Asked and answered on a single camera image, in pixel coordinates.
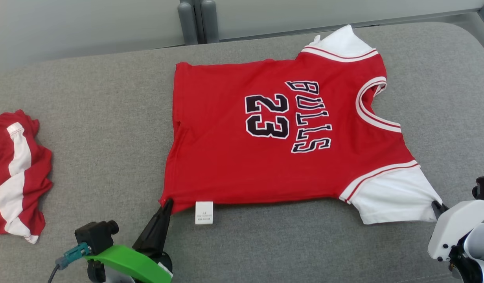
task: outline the gray sofa seat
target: gray sofa seat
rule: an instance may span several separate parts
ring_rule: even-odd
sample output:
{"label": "gray sofa seat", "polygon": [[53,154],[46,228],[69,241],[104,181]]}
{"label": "gray sofa seat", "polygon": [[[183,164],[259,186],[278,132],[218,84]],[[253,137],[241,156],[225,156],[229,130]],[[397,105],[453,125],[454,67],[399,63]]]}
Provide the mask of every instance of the gray sofa seat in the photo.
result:
{"label": "gray sofa seat", "polygon": [[[378,49],[388,88],[375,112],[399,122],[409,150],[445,204],[470,200],[484,175],[484,49],[449,24],[355,29]],[[292,59],[314,34],[63,59],[0,74],[0,114],[40,120],[37,141],[53,151],[46,228],[31,245],[0,235],[0,282],[46,282],[75,246],[74,230],[116,220],[116,244],[131,246],[158,208],[172,144],[175,64]],[[363,225],[335,199],[215,206],[214,224],[193,210],[172,216],[165,245],[173,282],[454,282],[432,260],[429,222]],[[55,283],[89,282],[86,262]]]}

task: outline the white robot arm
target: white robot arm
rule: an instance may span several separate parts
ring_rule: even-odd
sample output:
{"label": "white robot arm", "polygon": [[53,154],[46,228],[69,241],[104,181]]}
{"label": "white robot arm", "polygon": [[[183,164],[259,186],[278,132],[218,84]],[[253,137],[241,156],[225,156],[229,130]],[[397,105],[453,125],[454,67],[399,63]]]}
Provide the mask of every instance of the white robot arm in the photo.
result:
{"label": "white robot arm", "polygon": [[438,222],[427,251],[464,283],[484,283],[484,177],[476,179],[476,200],[463,201],[448,209],[432,203]]}

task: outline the clothing label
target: clothing label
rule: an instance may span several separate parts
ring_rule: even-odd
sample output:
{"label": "clothing label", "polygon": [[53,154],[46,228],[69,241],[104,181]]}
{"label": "clothing label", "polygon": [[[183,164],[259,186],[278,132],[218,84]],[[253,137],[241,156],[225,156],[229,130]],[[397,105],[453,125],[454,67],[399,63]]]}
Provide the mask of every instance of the clothing label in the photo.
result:
{"label": "clothing label", "polygon": [[195,207],[195,224],[212,224],[213,202],[197,201]]}

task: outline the basketball jersey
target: basketball jersey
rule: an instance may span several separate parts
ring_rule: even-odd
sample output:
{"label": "basketball jersey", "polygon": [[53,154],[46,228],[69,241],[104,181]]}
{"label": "basketball jersey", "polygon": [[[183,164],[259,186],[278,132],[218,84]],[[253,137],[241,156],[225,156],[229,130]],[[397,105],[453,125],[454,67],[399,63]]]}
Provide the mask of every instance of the basketball jersey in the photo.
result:
{"label": "basketball jersey", "polygon": [[435,220],[442,202],[399,124],[379,118],[382,57],[350,26],[296,59],[177,64],[174,142],[160,199],[173,213],[196,201],[254,204],[332,197],[366,224]]}
{"label": "basketball jersey", "polygon": [[39,121],[22,110],[0,115],[0,233],[33,244],[46,224],[39,197],[52,186],[52,153],[35,142],[38,130]]}

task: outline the cable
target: cable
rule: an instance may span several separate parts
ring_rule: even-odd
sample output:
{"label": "cable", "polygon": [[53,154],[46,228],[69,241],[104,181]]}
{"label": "cable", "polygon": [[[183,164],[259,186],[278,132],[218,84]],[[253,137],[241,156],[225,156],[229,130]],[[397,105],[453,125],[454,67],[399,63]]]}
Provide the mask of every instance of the cable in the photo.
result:
{"label": "cable", "polygon": [[52,283],[53,277],[55,276],[55,273],[59,268],[60,268],[60,265],[55,265],[55,268],[53,269],[52,274],[50,275],[50,279],[48,279],[48,283]]}

